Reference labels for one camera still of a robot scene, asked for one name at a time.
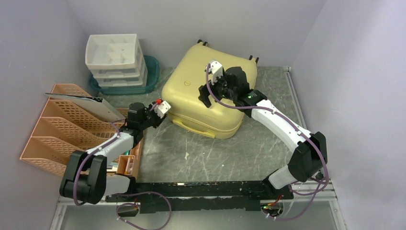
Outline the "yellow hard-shell suitcase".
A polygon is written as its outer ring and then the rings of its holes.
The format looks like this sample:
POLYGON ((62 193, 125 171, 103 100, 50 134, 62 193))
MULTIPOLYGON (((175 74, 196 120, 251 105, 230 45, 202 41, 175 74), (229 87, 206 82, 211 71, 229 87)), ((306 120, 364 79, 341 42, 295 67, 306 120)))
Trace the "yellow hard-shell suitcase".
POLYGON ((231 108, 234 103, 230 96, 241 85, 245 89, 255 87, 257 62, 257 58, 236 57, 198 40, 163 86, 162 99, 171 105, 169 119, 205 137, 232 137, 244 114, 231 108))

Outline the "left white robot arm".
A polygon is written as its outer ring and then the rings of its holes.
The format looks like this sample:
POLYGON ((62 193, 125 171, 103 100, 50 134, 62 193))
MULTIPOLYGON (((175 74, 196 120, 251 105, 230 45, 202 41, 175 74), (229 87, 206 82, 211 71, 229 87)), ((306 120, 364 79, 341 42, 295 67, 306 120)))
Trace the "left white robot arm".
POLYGON ((124 152, 136 147, 147 128, 157 128, 170 109, 171 105, 161 99, 148 106, 130 104, 124 124, 116 127, 111 138, 92 149, 76 150, 70 155, 59 194, 72 198, 77 206, 97 204, 110 195, 132 201, 137 194, 135 177, 124 173, 108 176, 107 167, 124 152))

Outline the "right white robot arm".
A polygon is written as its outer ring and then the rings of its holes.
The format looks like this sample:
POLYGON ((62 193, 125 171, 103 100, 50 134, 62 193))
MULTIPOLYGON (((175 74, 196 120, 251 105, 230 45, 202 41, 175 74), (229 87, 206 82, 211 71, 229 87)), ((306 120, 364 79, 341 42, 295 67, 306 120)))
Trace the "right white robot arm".
POLYGON ((290 161, 272 172, 263 186, 264 195, 274 199, 282 188, 306 182, 317 171, 324 170, 324 181, 329 181, 327 171, 326 137, 321 132, 311 132, 285 116, 262 92, 252 89, 241 67, 224 70, 213 61, 205 67, 205 85, 199 88, 199 100, 209 108, 214 99, 220 105, 243 112, 260 122, 275 134, 292 152, 290 161))

